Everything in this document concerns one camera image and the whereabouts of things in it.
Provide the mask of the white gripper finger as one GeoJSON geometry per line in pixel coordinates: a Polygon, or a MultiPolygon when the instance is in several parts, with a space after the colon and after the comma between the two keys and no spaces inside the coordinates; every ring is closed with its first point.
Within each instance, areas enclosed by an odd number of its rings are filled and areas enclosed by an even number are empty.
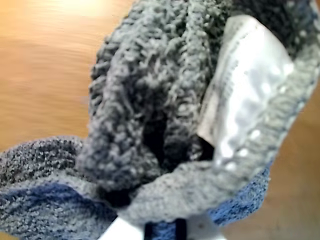
{"type": "MultiPolygon", "coordinates": [[[[151,240],[154,225],[164,221],[162,218],[153,216],[134,219],[120,214],[99,239],[151,240]]],[[[174,223],[174,240],[224,240],[226,238],[207,213],[178,216],[169,218],[167,221],[174,223]]]]}

